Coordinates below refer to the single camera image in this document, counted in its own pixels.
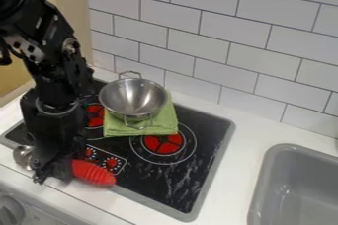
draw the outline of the green towel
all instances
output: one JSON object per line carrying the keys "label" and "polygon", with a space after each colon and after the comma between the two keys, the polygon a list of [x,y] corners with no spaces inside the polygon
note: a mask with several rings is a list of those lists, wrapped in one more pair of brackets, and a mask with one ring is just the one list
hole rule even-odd
{"label": "green towel", "polygon": [[[125,126],[122,120],[112,116],[108,111],[105,111],[104,135],[111,136],[136,136],[136,135],[169,135],[178,133],[178,120],[174,105],[171,100],[171,95],[168,93],[168,100],[159,114],[153,119],[153,125],[143,130],[136,130]],[[136,126],[145,126],[149,120],[141,122],[132,122]]]}

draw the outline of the sink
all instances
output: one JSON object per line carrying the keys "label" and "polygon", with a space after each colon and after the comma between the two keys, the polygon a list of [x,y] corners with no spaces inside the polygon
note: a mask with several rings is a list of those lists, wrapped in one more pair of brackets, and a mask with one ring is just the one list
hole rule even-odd
{"label": "sink", "polygon": [[338,158],[292,144],[265,156],[248,225],[337,225]]}

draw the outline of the black stovetop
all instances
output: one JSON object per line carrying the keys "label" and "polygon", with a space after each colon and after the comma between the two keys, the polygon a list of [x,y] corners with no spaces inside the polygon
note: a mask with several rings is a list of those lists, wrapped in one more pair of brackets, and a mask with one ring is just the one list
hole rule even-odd
{"label": "black stovetop", "polygon": [[[104,83],[96,82],[98,91]],[[175,105],[178,135],[103,137],[104,109],[87,100],[87,160],[113,172],[118,194],[182,221],[194,220],[232,134],[230,121]],[[19,125],[6,138],[25,144]]]}

